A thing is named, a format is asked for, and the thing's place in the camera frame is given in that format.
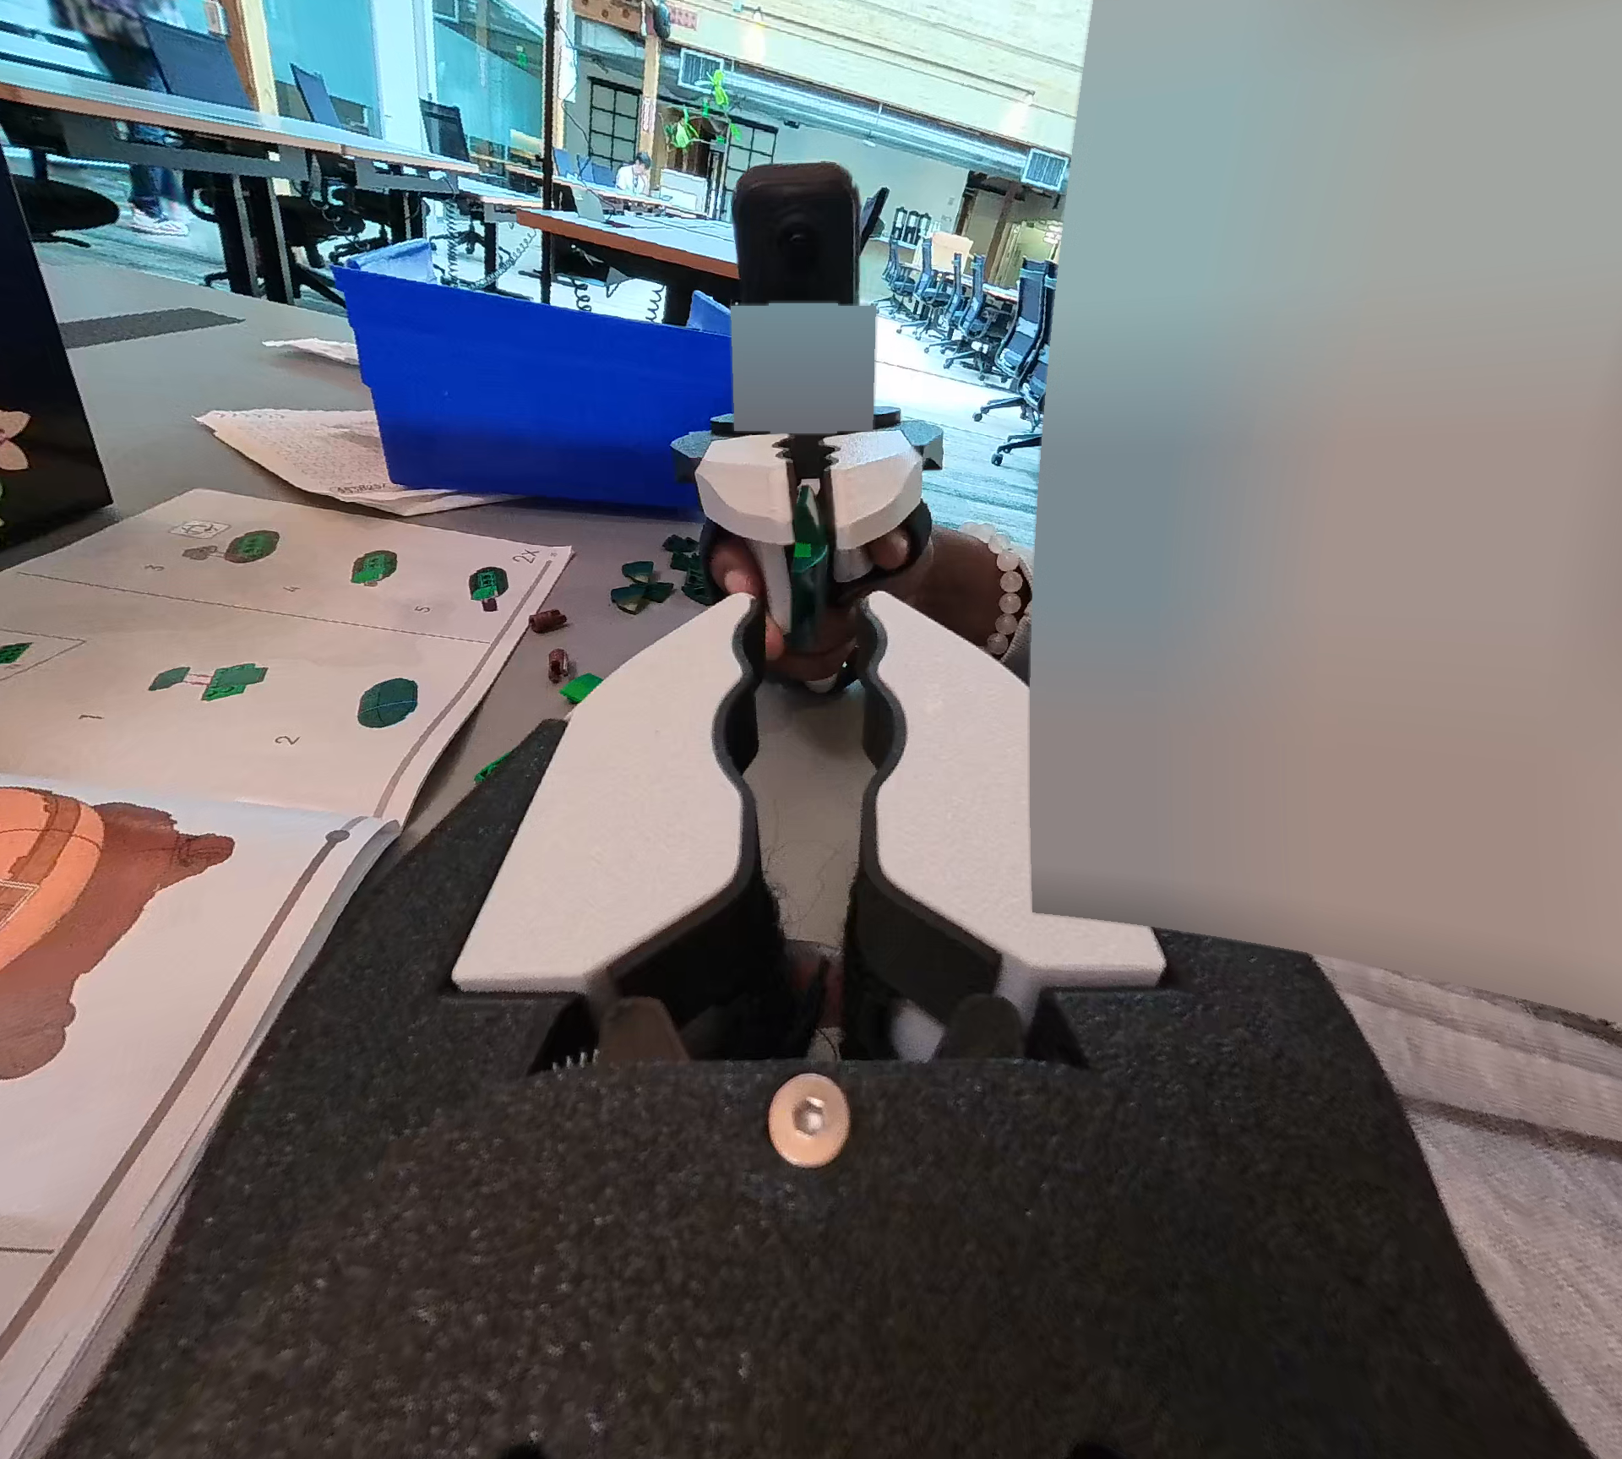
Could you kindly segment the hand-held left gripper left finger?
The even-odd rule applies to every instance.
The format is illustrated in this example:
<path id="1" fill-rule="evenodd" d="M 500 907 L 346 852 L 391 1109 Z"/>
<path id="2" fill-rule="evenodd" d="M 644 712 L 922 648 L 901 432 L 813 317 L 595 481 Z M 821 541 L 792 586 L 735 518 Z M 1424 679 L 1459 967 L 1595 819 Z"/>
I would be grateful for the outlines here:
<path id="1" fill-rule="evenodd" d="M 763 636 L 761 599 L 728 597 L 576 708 L 457 957 L 461 992 L 603 996 L 747 895 Z"/>

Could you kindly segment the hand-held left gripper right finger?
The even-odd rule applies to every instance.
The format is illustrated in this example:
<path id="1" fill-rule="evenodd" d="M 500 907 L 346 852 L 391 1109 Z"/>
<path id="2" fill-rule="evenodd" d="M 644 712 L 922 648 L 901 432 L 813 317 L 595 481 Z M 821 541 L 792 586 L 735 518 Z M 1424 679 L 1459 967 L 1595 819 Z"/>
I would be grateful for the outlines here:
<path id="1" fill-rule="evenodd" d="M 1152 988 L 1148 926 L 1031 901 L 1029 687 L 895 597 L 866 601 L 860 955 L 901 998 Z"/>

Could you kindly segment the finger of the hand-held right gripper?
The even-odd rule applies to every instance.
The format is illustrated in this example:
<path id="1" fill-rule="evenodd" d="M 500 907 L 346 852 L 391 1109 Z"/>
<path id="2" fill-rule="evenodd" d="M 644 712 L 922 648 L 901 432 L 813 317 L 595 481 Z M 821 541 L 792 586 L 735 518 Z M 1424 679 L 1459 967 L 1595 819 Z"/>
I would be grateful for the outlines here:
<path id="1" fill-rule="evenodd" d="M 868 549 L 897 533 L 922 502 L 922 453 L 910 438 L 823 438 L 813 510 L 833 588 L 854 588 L 875 564 Z"/>
<path id="2" fill-rule="evenodd" d="M 780 632 L 792 632 L 800 623 L 796 559 L 802 479 L 790 438 L 712 438 L 696 469 L 706 520 L 700 537 L 704 578 L 716 578 L 720 545 L 745 545 Z"/>

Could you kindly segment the green brick assembly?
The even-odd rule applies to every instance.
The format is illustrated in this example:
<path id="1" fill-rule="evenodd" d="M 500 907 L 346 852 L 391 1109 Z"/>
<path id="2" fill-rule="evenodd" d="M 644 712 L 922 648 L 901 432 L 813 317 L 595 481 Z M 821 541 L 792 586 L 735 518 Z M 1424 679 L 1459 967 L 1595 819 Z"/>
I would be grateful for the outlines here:
<path id="1" fill-rule="evenodd" d="M 792 654 L 809 654 L 823 632 L 829 607 L 831 537 L 821 488 L 811 481 L 798 487 L 792 516 L 794 539 L 788 549 L 790 625 L 784 632 Z"/>

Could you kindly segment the wooden office desk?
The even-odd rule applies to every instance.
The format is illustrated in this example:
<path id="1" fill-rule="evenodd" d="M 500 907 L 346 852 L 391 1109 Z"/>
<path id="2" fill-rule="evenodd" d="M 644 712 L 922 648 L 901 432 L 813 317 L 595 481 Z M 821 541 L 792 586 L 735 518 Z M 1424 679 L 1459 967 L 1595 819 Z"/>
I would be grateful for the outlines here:
<path id="1" fill-rule="evenodd" d="M 539 232 L 541 271 L 553 280 L 654 282 L 665 290 L 660 319 L 665 325 L 689 321 L 696 294 L 724 308 L 739 302 L 739 265 L 730 226 L 691 214 L 591 218 L 574 210 L 520 208 L 516 222 Z"/>

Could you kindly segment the grey desk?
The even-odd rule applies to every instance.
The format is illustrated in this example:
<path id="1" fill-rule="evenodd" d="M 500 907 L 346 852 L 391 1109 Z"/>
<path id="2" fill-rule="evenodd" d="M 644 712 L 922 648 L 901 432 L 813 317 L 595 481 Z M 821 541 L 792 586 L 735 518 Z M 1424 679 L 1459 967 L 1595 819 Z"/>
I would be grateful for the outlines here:
<path id="1" fill-rule="evenodd" d="M 300 354 L 274 354 L 269 337 L 333 337 L 337 321 L 269 302 L 230 300 L 187 282 L 97 263 L 43 261 L 45 286 L 59 321 L 199 308 L 243 319 L 210 329 L 103 348 L 68 350 L 84 397 L 92 434 L 103 455 L 113 506 L 4 553 L 4 566 L 26 562 L 88 537 L 119 516 L 136 516 L 193 488 L 259 496 L 319 508 L 319 500 L 274 481 L 204 430 L 206 411 L 343 411 L 360 403 L 362 387 L 350 368 Z M 405 850 L 434 835 L 444 821 L 465 831 L 477 815 L 510 833 L 535 794 L 551 757 L 566 702 L 547 681 L 549 646 L 568 648 L 580 669 L 611 673 L 640 648 L 656 642 L 695 613 L 675 597 L 632 621 L 609 601 L 619 584 L 619 560 L 665 557 L 667 533 L 695 533 L 689 522 L 660 516 L 615 516 L 560 504 L 512 502 L 471 512 L 430 516 L 424 527 L 448 527 L 485 537 L 533 537 L 539 545 L 570 547 L 551 603 L 570 627 L 553 638 L 525 636 L 502 667 L 485 701 L 453 732 L 424 778 L 411 811 L 389 811 Z M 788 685 L 759 697 L 761 759 L 747 774 L 767 808 L 767 829 L 788 811 L 790 843 L 809 833 L 844 841 L 856 831 L 856 811 L 868 784 L 870 757 L 862 745 L 862 693 L 811 695 Z M 477 771 L 514 751 L 485 784 Z"/>

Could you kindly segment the long office desk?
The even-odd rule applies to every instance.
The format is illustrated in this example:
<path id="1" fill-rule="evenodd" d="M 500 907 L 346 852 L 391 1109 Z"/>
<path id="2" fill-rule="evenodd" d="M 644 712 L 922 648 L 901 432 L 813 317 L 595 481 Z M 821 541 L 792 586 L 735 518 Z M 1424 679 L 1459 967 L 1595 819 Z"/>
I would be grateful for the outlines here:
<path id="1" fill-rule="evenodd" d="M 298 302 L 276 183 L 313 185 L 327 166 L 387 201 L 387 234 L 424 234 L 418 199 L 451 201 L 477 164 L 350 129 L 134 90 L 4 55 L 2 99 L 41 121 L 26 146 L 82 164 L 169 168 L 206 177 L 234 294 Z"/>

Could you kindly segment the dark rectangular desk cover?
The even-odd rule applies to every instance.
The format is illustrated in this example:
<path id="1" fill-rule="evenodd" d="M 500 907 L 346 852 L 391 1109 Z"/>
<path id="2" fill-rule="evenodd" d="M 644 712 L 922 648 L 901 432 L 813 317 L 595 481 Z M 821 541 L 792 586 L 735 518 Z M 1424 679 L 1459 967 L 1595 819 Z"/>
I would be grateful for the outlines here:
<path id="1" fill-rule="evenodd" d="M 66 350 L 103 348 L 131 341 L 150 341 L 173 335 L 191 335 L 222 327 L 238 327 L 243 319 L 232 313 L 206 311 L 199 308 L 173 308 L 142 313 L 119 313 L 61 321 L 59 331 Z"/>

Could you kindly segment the person's right hand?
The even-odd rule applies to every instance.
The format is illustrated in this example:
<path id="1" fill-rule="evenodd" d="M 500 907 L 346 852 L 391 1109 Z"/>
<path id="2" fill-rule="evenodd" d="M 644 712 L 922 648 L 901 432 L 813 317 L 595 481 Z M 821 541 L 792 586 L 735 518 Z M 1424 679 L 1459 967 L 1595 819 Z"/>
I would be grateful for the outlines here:
<path id="1" fill-rule="evenodd" d="M 891 595 L 982 650 L 1004 613 L 998 557 L 975 537 L 938 531 L 920 547 L 901 529 L 875 539 L 862 597 Z M 803 652 L 786 646 L 772 619 L 765 625 L 767 673 L 776 681 L 821 685 L 842 673 L 858 650 L 856 609 L 831 609 Z"/>

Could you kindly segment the green plant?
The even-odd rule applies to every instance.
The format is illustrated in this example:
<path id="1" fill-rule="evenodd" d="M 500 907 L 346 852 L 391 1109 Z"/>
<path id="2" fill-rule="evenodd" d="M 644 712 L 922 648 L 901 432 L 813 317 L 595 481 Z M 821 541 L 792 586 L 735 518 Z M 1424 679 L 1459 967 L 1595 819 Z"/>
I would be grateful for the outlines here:
<path id="1" fill-rule="evenodd" d="M 737 140 L 732 115 L 732 94 L 724 68 L 691 80 L 685 90 L 695 90 L 698 99 L 679 111 L 665 127 L 665 142 L 671 152 L 685 154 L 691 148 L 720 148 L 722 152 Z"/>

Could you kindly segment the row of black office chairs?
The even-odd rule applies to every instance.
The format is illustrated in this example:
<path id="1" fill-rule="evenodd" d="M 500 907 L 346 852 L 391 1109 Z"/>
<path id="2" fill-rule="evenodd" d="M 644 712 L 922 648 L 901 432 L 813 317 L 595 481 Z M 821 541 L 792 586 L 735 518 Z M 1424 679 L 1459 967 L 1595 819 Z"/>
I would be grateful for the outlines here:
<path id="1" fill-rule="evenodd" d="M 877 288 L 881 391 L 920 403 L 992 481 L 1033 479 L 1043 444 L 1052 273 L 994 280 L 971 238 L 901 210 L 883 236 Z"/>

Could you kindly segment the blue plastic bin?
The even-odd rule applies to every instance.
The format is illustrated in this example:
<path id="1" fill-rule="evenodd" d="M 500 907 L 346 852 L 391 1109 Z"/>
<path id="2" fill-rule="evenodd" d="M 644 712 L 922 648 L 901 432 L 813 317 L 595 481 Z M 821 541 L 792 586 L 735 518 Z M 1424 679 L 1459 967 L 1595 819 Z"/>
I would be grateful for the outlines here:
<path id="1" fill-rule="evenodd" d="M 337 267 L 403 488 L 695 510 L 673 442 L 732 411 L 728 315 L 683 329 L 438 282 L 426 239 Z"/>

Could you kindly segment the brick instruction booklet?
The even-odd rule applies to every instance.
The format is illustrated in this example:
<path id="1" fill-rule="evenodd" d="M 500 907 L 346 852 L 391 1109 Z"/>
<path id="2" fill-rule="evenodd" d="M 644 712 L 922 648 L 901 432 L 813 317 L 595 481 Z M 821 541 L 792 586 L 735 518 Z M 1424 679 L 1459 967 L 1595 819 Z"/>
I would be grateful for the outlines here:
<path id="1" fill-rule="evenodd" d="M 4 1455 L 572 557 L 193 490 L 4 572 Z"/>

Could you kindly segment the printed paper sheet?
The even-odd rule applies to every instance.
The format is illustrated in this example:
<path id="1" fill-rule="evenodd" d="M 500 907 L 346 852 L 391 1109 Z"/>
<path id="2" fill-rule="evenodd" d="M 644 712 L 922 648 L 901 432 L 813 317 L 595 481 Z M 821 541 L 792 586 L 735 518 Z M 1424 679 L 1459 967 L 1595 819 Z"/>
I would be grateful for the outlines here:
<path id="1" fill-rule="evenodd" d="M 286 485 L 383 516 L 436 516 L 516 500 L 395 483 L 374 411 L 210 411 L 197 422 Z"/>

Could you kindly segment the black printed box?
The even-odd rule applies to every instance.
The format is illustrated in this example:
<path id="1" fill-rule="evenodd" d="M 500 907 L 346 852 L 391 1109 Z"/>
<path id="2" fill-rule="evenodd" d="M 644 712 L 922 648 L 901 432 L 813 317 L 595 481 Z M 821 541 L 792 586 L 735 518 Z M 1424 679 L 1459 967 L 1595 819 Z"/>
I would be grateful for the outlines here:
<path id="1" fill-rule="evenodd" d="M 10 173 L 2 173 L 2 541 L 111 506 L 64 335 Z"/>

